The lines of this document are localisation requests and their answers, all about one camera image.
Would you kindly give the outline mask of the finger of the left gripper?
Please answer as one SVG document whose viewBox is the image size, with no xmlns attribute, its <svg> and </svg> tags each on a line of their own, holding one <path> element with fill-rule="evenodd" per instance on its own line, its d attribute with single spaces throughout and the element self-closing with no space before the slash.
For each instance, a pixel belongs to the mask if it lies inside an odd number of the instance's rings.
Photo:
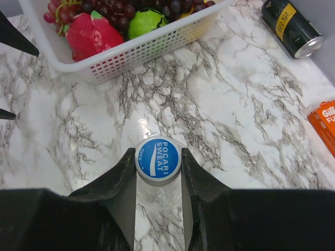
<svg viewBox="0 0 335 251">
<path fill-rule="evenodd" d="M 1 12 L 1 43 L 33 56 L 39 56 L 39 50 L 23 36 Z"/>
<path fill-rule="evenodd" d="M 4 109 L 0 109 L 0 119 L 3 120 L 16 120 L 16 115 Z"/>
</svg>

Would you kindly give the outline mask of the clear bottle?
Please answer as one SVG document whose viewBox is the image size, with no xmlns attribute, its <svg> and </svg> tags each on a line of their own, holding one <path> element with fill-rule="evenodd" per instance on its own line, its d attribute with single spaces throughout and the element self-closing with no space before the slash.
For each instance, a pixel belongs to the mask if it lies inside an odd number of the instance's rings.
<svg viewBox="0 0 335 251">
<path fill-rule="evenodd" d="M 165 185 L 152 185 L 137 175 L 137 202 L 154 211 L 178 207 L 182 201 L 181 174 Z"/>
</svg>

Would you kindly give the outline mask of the blue cap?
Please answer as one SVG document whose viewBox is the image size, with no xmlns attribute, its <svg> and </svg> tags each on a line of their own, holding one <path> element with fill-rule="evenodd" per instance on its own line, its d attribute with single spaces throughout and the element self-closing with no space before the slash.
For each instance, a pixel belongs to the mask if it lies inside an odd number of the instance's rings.
<svg viewBox="0 0 335 251">
<path fill-rule="evenodd" d="M 171 183 L 180 173 L 182 145 L 172 138 L 153 136 L 136 146 L 135 165 L 140 178 L 151 185 Z"/>
</svg>

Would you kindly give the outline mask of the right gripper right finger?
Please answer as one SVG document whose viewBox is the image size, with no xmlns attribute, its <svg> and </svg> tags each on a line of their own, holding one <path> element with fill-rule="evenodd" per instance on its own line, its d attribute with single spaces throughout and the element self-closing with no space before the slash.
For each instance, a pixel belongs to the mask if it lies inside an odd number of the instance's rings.
<svg viewBox="0 0 335 251">
<path fill-rule="evenodd" d="M 334 250 L 334 192 L 232 189 L 182 149 L 186 250 Z"/>
</svg>

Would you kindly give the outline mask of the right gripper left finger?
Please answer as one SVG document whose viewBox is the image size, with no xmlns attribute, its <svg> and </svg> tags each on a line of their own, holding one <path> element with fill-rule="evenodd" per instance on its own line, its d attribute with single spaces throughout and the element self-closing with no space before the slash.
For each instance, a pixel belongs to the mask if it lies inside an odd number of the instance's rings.
<svg viewBox="0 0 335 251">
<path fill-rule="evenodd" d="M 68 196 L 1 190 L 1 250 L 133 250 L 137 175 L 129 148 L 106 173 Z"/>
</svg>

